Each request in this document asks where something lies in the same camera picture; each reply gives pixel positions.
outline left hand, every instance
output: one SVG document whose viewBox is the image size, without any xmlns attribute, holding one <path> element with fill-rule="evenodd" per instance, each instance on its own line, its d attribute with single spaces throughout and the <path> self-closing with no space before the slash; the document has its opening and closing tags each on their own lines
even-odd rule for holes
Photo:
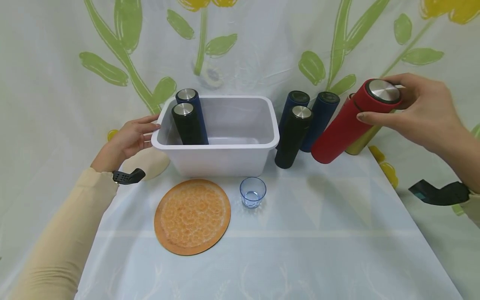
<svg viewBox="0 0 480 300">
<path fill-rule="evenodd" d="M 158 114 L 126 122 L 102 147 L 90 167 L 97 172 L 113 172 L 118 170 L 126 159 L 140 150 L 150 148 L 151 133 L 160 128 L 160 124 L 151 122 L 157 119 Z"/>
</svg>

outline stainless steel lid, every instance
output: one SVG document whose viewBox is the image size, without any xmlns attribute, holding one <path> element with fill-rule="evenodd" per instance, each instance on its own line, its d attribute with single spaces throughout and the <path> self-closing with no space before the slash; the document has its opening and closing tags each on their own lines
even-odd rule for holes
<svg viewBox="0 0 480 300">
<path fill-rule="evenodd" d="M 191 88 L 186 88 L 177 93 L 177 97 L 180 100 L 190 100 L 195 97 L 196 91 Z"/>
<path fill-rule="evenodd" d="M 295 115 L 295 117 L 299 119 L 308 119 L 312 115 L 312 111 L 305 106 L 295 106 L 292 108 L 292 112 Z"/>
<path fill-rule="evenodd" d="M 383 103 L 394 104 L 400 101 L 400 91 L 393 84 L 385 80 L 373 79 L 368 83 L 367 91 Z"/>
<path fill-rule="evenodd" d="M 179 116 L 186 116 L 193 111 L 193 105 L 190 103 L 180 103 L 173 108 L 173 112 Z"/>
</svg>

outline wrist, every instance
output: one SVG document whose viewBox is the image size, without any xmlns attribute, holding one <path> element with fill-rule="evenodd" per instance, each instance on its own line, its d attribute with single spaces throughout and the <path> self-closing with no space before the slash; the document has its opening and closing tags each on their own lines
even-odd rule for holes
<svg viewBox="0 0 480 300">
<path fill-rule="evenodd" d="M 117 171 L 124 161 L 124 154 L 107 143 L 98 152 L 90 167 L 99 173 L 113 172 Z"/>
</svg>

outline black thermos bottle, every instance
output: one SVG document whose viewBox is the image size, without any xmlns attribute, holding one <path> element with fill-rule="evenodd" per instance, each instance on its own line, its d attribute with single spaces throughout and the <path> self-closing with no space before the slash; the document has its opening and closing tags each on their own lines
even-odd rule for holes
<svg viewBox="0 0 480 300">
<path fill-rule="evenodd" d="M 275 164 L 279 168 L 288 169 L 293 165 L 311 122 L 312 111 L 307 107 L 295 106 L 291 109 L 280 134 L 275 156 Z"/>
<path fill-rule="evenodd" d="M 190 103 L 180 103 L 172 108 L 173 121 L 184 145 L 203 145 L 204 139 L 198 114 Z"/>
</svg>

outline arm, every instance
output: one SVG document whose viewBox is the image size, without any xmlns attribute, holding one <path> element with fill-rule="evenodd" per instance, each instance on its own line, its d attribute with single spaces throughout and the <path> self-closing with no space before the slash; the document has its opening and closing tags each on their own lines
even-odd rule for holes
<svg viewBox="0 0 480 300">
<path fill-rule="evenodd" d="M 386 77 L 402 85 L 401 113 L 361 112 L 358 119 L 389 127 L 443 159 L 473 192 L 480 193 L 480 142 L 463 127 L 444 83 L 410 73 Z"/>
<path fill-rule="evenodd" d="M 459 130 L 436 154 L 473 192 L 480 193 L 480 141 L 466 129 Z"/>
<path fill-rule="evenodd" d="M 36 243 L 13 300 L 73 299 L 98 225 L 117 192 L 111 173 L 85 170 Z"/>
<path fill-rule="evenodd" d="M 127 122 L 84 171 L 36 243 L 20 274 L 12 300 L 73 300 L 100 224 L 118 184 L 112 172 L 151 147 L 158 115 Z"/>
</svg>

